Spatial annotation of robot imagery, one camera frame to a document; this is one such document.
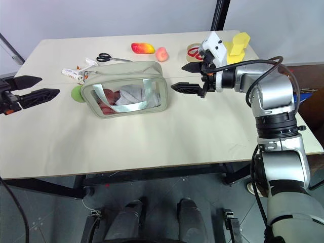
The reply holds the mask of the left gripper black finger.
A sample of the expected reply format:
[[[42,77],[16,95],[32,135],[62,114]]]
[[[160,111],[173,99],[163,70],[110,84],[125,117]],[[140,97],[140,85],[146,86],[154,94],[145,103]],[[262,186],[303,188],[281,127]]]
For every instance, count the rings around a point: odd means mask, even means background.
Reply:
[[[23,109],[28,109],[51,101],[60,93],[59,89],[43,88],[20,96],[19,103]]]
[[[14,77],[11,80],[11,91],[31,88],[32,86],[38,84],[42,80],[43,79],[41,77],[30,76],[30,75]]]

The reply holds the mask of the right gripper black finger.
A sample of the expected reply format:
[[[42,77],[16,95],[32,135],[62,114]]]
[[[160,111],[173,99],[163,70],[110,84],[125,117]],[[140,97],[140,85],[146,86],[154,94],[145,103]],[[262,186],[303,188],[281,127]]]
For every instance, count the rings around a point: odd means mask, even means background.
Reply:
[[[181,69],[190,73],[201,73],[202,62],[189,62]]]
[[[195,94],[201,96],[203,94],[203,89],[199,84],[191,84],[188,82],[178,82],[176,84],[171,85],[171,88],[182,94]]]

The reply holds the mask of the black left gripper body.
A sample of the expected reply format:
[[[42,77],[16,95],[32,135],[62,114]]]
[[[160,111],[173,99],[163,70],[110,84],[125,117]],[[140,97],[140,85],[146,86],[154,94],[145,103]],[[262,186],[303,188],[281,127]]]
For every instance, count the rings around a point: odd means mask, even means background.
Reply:
[[[22,110],[18,96],[11,92],[11,85],[1,78],[1,114],[9,115]]]

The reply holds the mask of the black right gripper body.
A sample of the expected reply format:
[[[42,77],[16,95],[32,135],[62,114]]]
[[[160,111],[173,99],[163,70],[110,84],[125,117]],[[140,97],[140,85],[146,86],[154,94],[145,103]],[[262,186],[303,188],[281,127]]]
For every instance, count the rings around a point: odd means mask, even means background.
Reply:
[[[207,72],[209,69],[216,68],[213,63],[214,56],[210,51],[199,50],[199,54],[202,57],[202,65],[201,65],[201,80],[204,82],[204,85],[199,93],[201,98],[204,98],[207,92],[215,92],[216,91],[216,76],[213,72]]]

